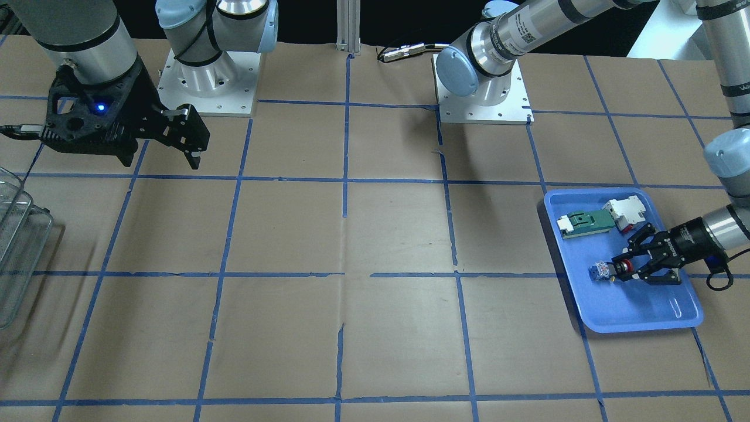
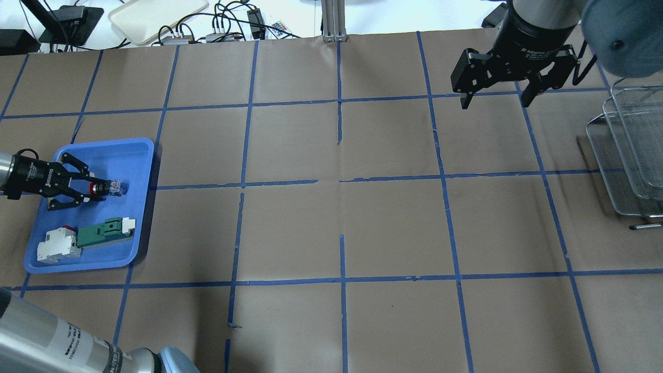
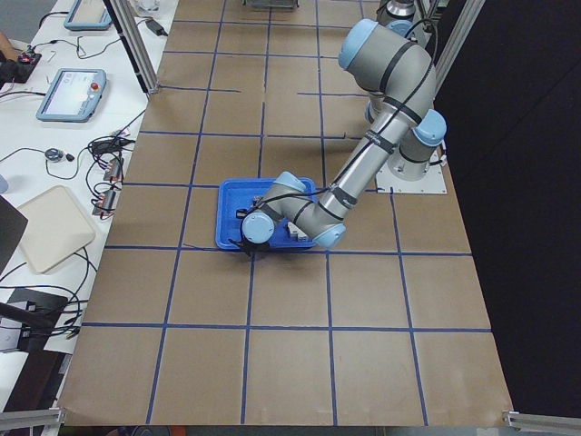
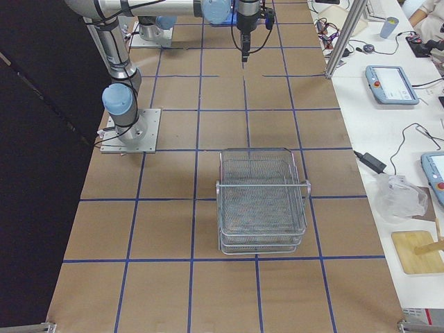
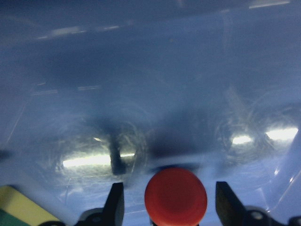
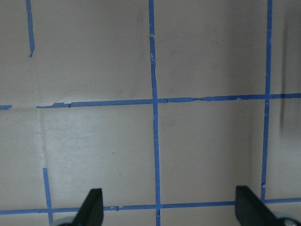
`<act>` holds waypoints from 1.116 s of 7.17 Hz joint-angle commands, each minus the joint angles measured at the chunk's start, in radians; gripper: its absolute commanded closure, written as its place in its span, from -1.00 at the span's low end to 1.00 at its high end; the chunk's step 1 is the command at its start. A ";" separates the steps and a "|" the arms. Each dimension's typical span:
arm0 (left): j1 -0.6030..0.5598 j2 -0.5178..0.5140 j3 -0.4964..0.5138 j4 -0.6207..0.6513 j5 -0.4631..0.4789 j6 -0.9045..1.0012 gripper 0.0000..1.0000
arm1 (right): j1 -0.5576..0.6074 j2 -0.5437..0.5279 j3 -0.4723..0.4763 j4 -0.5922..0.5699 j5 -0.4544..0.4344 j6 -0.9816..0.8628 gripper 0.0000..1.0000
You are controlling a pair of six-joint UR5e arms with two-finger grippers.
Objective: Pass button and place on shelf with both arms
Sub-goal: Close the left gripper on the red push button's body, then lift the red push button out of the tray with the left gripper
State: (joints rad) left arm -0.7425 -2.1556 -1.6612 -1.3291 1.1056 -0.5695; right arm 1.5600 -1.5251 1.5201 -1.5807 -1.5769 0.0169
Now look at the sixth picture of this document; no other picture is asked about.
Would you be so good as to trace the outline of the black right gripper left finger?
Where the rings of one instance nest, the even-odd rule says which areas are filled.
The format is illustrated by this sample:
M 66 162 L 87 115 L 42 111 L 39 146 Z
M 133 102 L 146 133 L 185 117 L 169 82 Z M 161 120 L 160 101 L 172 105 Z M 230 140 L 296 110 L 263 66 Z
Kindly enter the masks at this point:
M 94 188 L 89 191 L 71 226 L 101 226 L 103 219 L 102 189 Z

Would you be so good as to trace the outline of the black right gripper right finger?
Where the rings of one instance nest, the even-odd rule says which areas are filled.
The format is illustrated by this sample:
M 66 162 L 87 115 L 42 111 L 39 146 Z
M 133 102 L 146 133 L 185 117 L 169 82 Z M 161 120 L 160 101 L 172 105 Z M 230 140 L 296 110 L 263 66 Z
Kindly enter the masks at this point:
M 248 186 L 236 186 L 235 216 L 241 226 L 273 226 L 277 217 Z

